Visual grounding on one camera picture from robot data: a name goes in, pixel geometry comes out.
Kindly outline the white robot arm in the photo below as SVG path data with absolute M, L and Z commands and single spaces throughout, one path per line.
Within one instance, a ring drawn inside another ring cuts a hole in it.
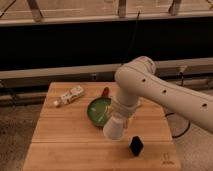
M 104 135 L 110 139 L 122 136 L 125 122 L 135 112 L 139 97 L 181 114 L 213 133 L 213 96 L 163 81 L 155 76 L 155 70 L 150 58 L 138 57 L 116 71 L 119 89 L 111 103 L 112 117 L 104 126 Z

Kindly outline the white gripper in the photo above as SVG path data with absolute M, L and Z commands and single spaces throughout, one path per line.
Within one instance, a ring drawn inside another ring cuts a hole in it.
M 111 104 L 108 107 L 108 117 L 118 117 L 124 121 L 124 127 L 127 128 L 129 119 L 140 107 L 140 101 L 137 101 L 133 106 L 126 106 L 120 103 L 117 99 L 112 99 Z

